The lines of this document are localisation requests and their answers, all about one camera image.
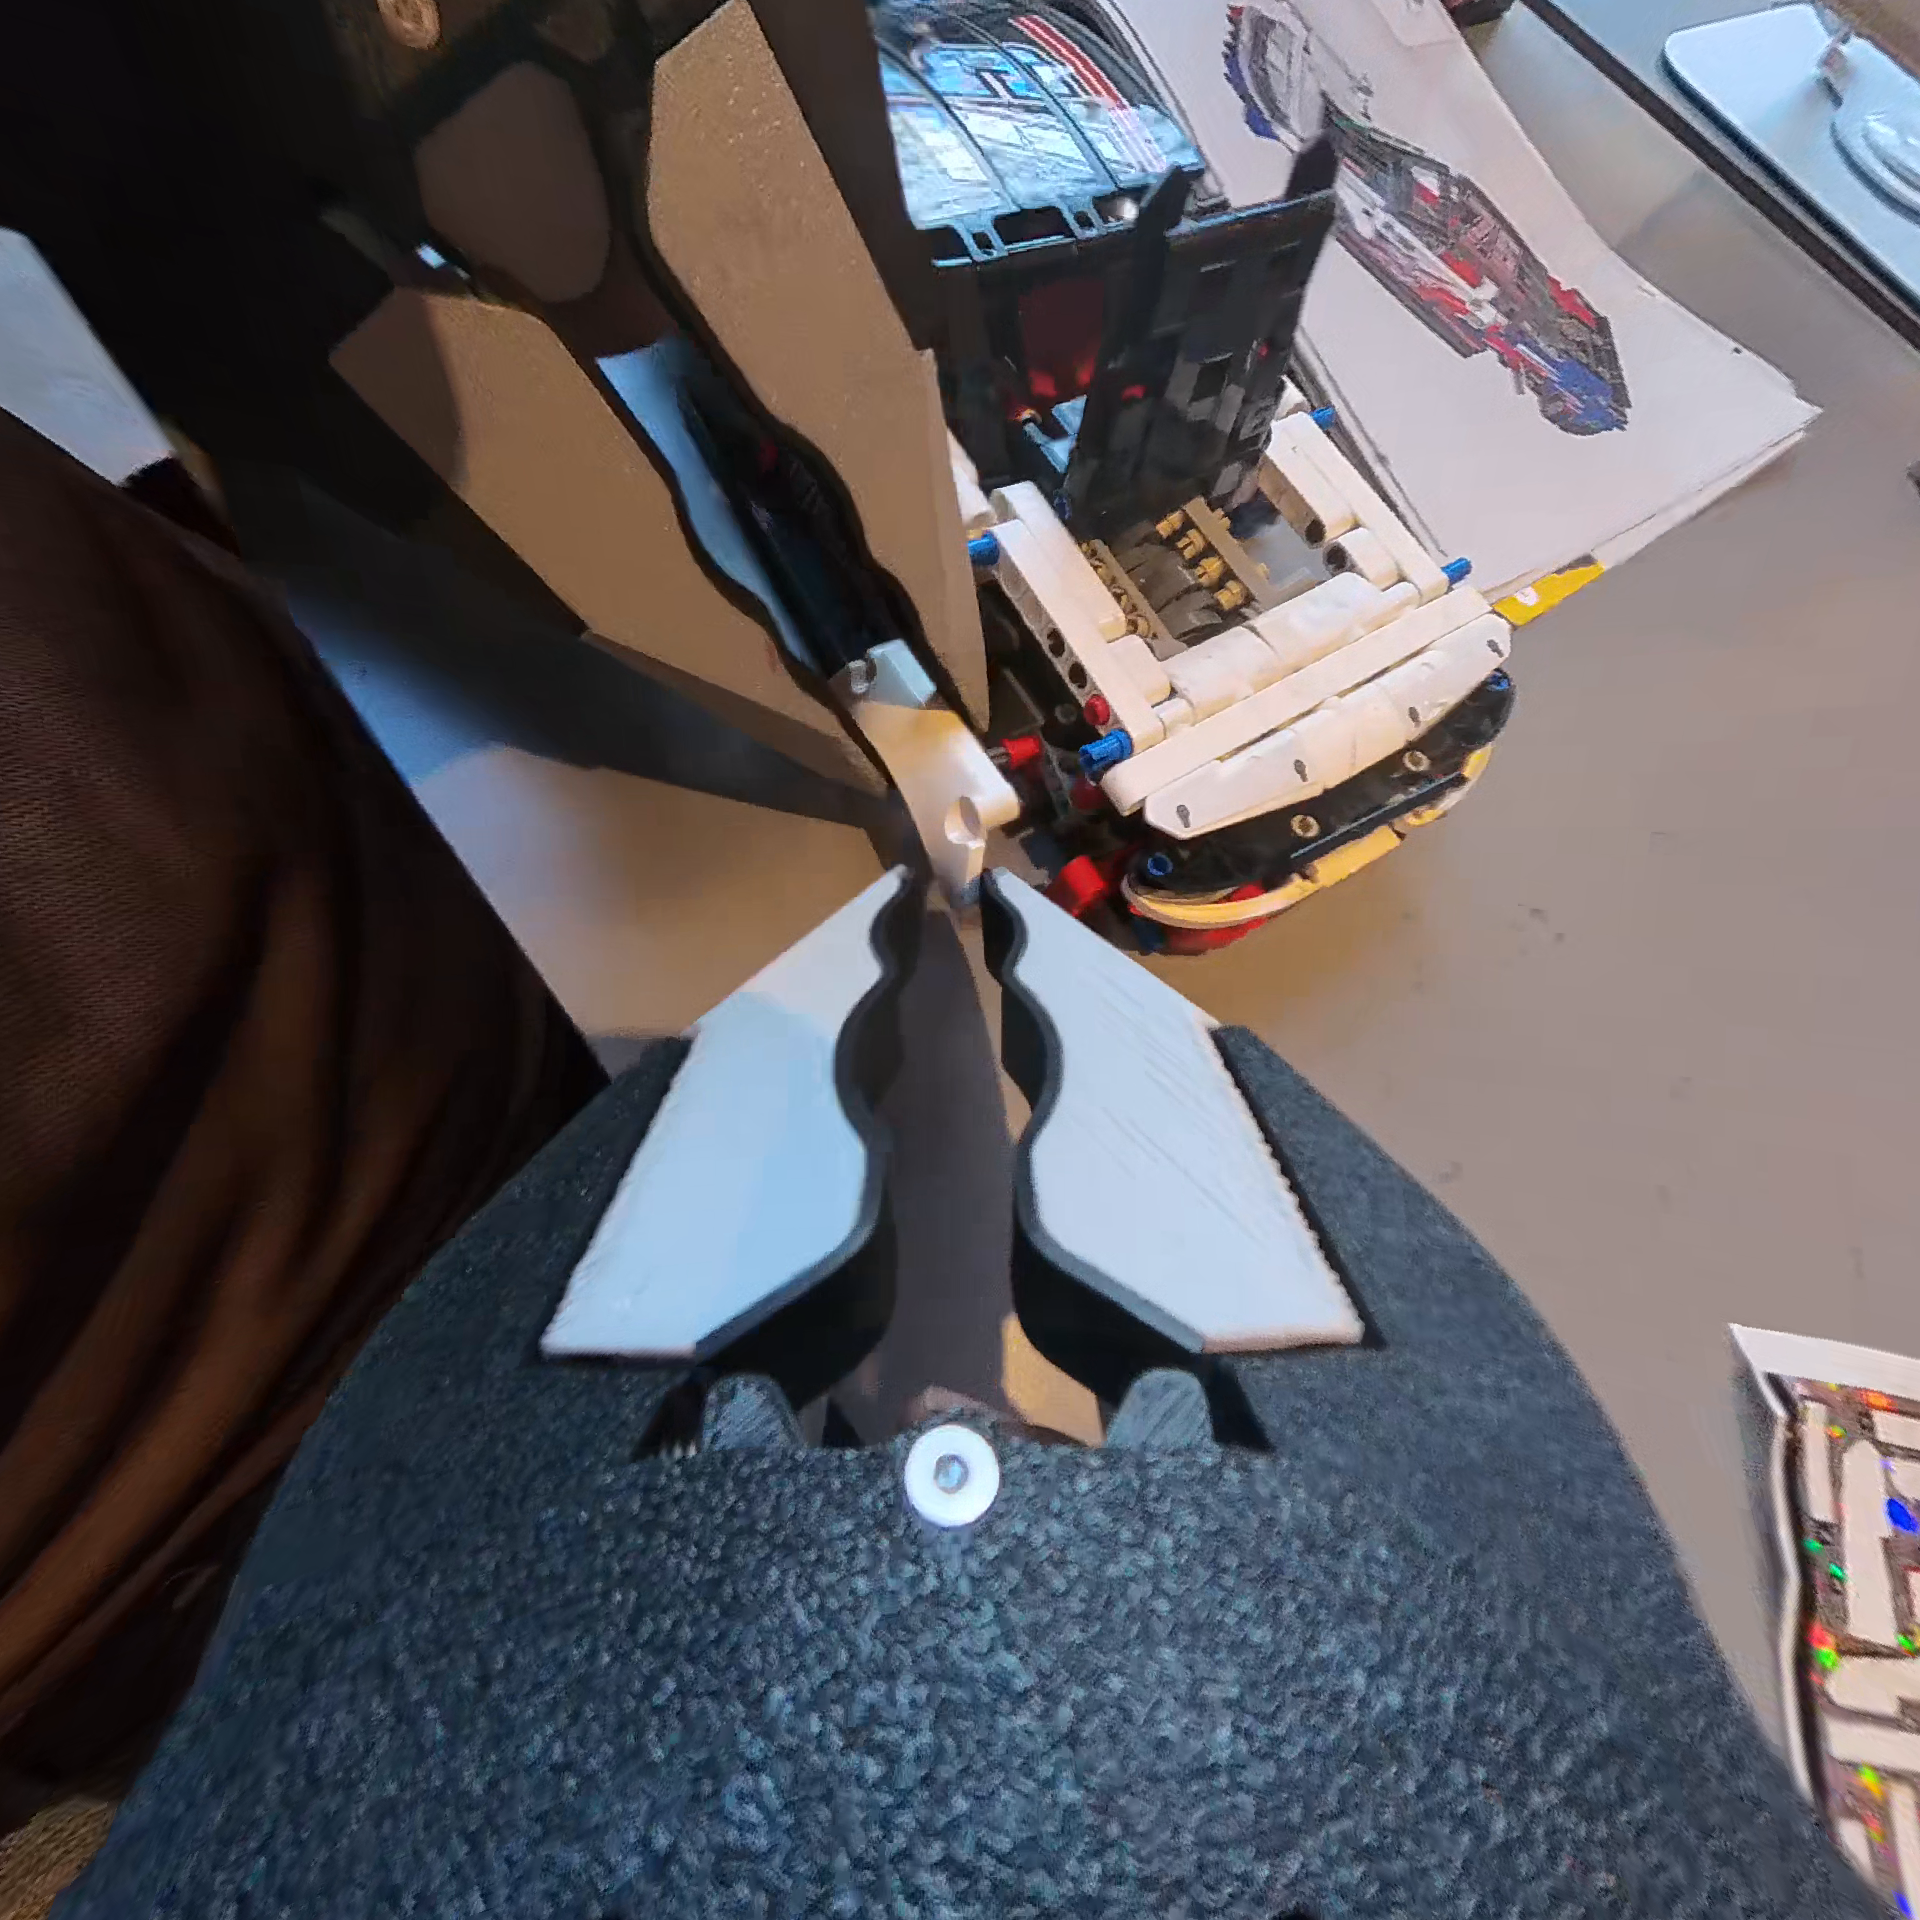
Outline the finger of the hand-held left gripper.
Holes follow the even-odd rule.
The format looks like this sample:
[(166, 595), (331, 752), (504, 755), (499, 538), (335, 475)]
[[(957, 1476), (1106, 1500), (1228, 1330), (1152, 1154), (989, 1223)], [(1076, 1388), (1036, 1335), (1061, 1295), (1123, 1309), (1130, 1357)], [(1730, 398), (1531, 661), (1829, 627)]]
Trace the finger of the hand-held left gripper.
[(330, 364), (595, 643), (812, 775), (887, 794), (773, 615), (707, 556), (636, 420), (548, 325), (403, 285)]
[(661, 52), (647, 117), (647, 242), (727, 371), (840, 490), (928, 669), (986, 728), (987, 655), (935, 366), (751, 4), (719, 4)]

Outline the holographic sticker sheet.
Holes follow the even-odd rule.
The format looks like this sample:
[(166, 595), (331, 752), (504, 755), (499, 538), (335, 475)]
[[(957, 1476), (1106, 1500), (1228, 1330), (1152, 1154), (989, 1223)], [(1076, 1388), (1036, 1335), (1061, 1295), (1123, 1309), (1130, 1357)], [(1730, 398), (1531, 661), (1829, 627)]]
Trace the holographic sticker sheet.
[(1917, 1915), (1917, 1359), (1730, 1326), (1757, 1436), (1791, 1775), (1888, 1915)]

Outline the toy brick race car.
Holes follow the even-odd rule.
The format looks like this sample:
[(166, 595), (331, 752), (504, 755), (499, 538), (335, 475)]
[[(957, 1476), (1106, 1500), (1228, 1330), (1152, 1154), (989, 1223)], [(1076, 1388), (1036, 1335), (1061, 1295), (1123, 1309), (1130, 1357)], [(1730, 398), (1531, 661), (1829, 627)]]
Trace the toy brick race car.
[(869, 4), (987, 646), (987, 755), (1046, 895), (1206, 952), (1443, 818), (1511, 623), (1293, 383), (1357, 126), (1287, 4), (1228, 4), (1234, 197), (1117, 4)]

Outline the white curved brick piece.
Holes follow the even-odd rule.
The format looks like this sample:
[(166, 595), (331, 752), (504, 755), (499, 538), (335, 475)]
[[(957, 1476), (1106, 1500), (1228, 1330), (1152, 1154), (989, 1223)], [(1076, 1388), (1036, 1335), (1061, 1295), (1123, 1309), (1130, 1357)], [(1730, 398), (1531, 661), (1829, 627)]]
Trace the white curved brick piece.
[(1011, 776), (903, 639), (871, 646), (835, 684), (852, 731), (898, 791), (930, 876), (952, 907), (971, 904), (991, 834), (1021, 814)]

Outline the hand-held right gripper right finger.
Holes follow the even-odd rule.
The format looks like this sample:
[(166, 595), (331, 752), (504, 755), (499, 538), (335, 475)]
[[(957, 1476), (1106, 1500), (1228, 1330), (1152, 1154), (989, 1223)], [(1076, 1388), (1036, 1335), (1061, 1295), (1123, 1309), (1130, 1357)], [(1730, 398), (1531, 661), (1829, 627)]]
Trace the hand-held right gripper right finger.
[(986, 874), (978, 915), (1026, 1101), (1014, 1220), (1067, 1307), (1178, 1352), (1357, 1344), (1215, 1020), (1011, 871)]

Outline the open instruction booklet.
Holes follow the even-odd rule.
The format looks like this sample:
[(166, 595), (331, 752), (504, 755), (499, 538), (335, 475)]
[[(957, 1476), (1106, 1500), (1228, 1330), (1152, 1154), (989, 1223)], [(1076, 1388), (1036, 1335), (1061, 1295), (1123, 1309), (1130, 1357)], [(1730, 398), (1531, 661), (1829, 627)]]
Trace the open instruction booklet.
[(1444, 4), (1116, 13), (1234, 207), (1333, 140), (1303, 368), (1405, 526), (1488, 599), (1623, 563), (1805, 434), (1787, 375), (1600, 239)]

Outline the yellow paper leaflet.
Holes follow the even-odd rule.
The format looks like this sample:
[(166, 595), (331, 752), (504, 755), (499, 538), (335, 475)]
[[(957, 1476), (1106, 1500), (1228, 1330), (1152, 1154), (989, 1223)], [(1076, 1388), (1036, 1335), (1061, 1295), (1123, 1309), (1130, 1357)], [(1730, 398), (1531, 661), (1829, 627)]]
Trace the yellow paper leaflet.
[(1495, 612), (1499, 612), (1509, 627), (1523, 629), (1563, 606), (1573, 595), (1582, 592), (1582, 588), (1596, 583), (1603, 571), (1605, 564), (1600, 564), (1592, 556), (1582, 558), (1504, 595), (1495, 602)]

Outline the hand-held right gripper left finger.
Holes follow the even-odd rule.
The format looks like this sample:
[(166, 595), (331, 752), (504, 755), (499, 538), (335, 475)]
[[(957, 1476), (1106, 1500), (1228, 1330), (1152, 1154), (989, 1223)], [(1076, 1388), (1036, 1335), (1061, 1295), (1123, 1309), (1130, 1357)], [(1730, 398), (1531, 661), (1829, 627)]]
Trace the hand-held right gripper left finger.
[(685, 1034), (547, 1324), (547, 1359), (856, 1363), (891, 1317), (884, 1211), (923, 885), (891, 868)]

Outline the person's torso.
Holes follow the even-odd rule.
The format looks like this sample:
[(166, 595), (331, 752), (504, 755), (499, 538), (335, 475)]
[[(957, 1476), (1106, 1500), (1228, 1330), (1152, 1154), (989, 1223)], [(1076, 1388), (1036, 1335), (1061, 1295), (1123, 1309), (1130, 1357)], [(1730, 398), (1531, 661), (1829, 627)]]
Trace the person's torso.
[(141, 1765), (331, 1388), (605, 1083), (282, 604), (6, 418), (4, 1835)]

